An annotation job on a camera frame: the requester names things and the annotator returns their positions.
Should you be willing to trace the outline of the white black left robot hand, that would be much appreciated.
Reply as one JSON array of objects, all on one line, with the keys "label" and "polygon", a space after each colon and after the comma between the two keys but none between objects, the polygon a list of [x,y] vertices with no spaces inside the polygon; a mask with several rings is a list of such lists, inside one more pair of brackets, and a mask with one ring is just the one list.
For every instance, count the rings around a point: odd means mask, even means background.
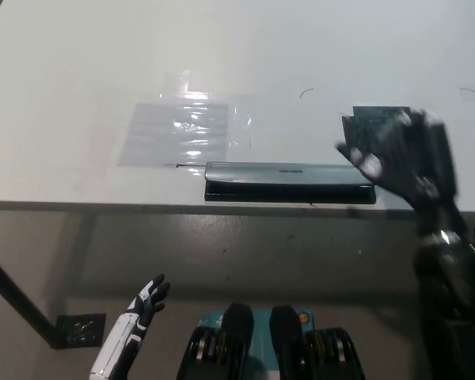
[{"label": "white black left robot hand", "polygon": [[147,283],[118,317],[103,343],[89,379],[126,379],[154,315],[163,303],[170,282],[163,274]]}]

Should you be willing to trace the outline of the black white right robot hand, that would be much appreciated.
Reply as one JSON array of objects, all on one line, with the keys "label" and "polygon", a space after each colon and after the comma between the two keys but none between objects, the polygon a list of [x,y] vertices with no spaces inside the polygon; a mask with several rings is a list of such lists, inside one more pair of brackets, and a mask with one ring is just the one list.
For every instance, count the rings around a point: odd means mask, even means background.
[{"label": "black white right robot hand", "polygon": [[467,232],[455,202],[454,161],[442,120],[424,110],[402,111],[382,125],[370,148],[351,137],[336,149],[367,180],[415,211],[421,237],[440,230],[460,236]]}]

